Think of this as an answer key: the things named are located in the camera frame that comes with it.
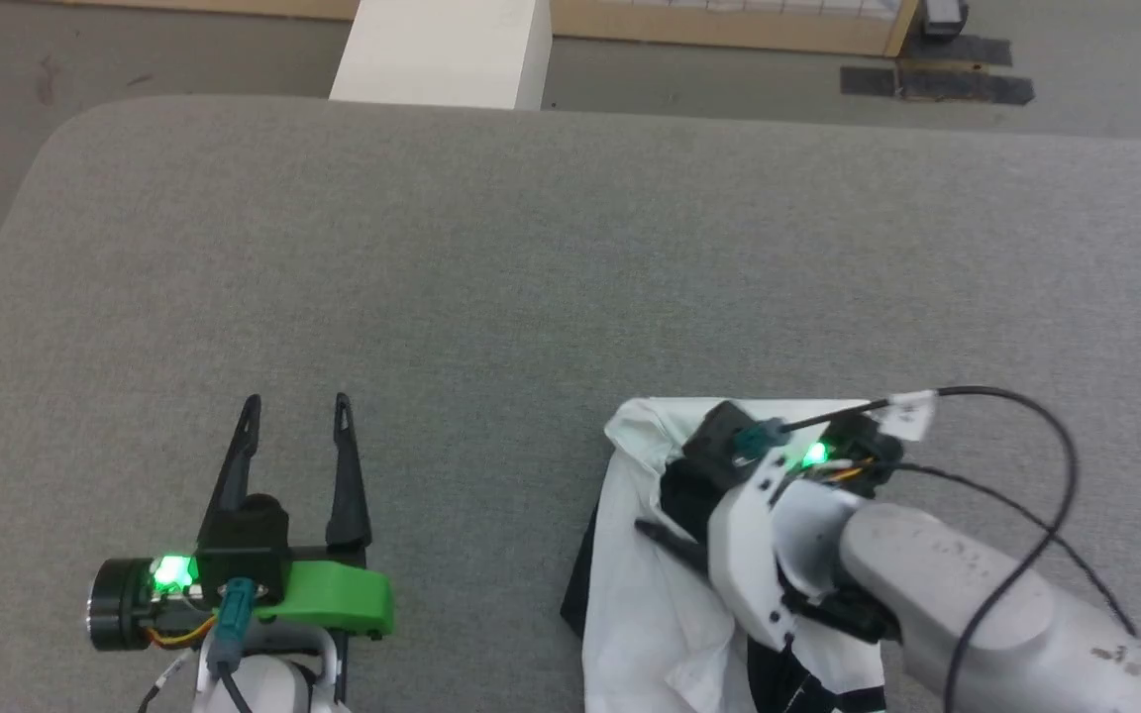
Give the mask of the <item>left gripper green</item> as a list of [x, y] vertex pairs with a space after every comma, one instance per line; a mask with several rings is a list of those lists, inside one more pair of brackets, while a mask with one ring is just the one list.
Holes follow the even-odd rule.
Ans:
[[[199, 529], [210, 538], [222, 513], [236, 513], [248, 496], [251, 460], [259, 445], [261, 397], [250, 394], [237, 418], [216, 486]], [[334, 496], [326, 527], [329, 548], [372, 543], [365, 483], [355, 434], [353, 402], [335, 394], [332, 438], [337, 449]], [[100, 565], [87, 597], [87, 637], [100, 653], [199, 649], [218, 626], [219, 606], [209, 603], [199, 560], [165, 554], [112, 559]], [[296, 560], [277, 603], [259, 592], [246, 627], [313, 626], [345, 637], [393, 635], [393, 586], [385, 574], [335, 560]]]

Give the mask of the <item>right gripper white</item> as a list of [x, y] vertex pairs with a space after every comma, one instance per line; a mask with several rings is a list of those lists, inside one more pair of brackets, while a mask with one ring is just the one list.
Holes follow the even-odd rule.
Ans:
[[895, 618], [841, 564], [852, 516], [876, 496], [903, 457], [900, 438], [868, 415], [836, 418], [793, 446], [780, 419], [733, 426], [715, 463], [735, 477], [709, 519], [709, 550], [661, 522], [636, 520], [697, 576], [709, 576], [739, 626], [783, 649], [798, 619], [866, 645], [896, 637]]

